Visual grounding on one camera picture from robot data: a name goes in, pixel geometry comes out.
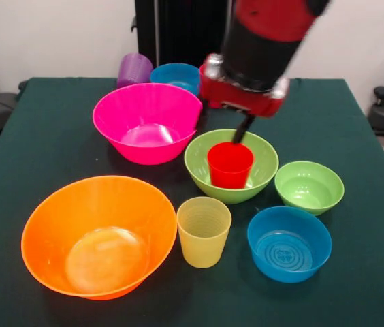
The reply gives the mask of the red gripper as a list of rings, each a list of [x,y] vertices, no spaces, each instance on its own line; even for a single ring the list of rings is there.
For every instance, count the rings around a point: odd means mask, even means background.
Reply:
[[[212,53],[199,68],[199,95],[202,98],[202,109],[195,128],[205,127],[209,111],[208,102],[214,108],[231,106],[247,113],[233,136],[233,143],[240,144],[255,116],[269,118],[278,112],[289,92],[290,81],[288,78],[279,78],[275,85],[266,91],[246,89],[225,75],[222,63],[223,56]]]

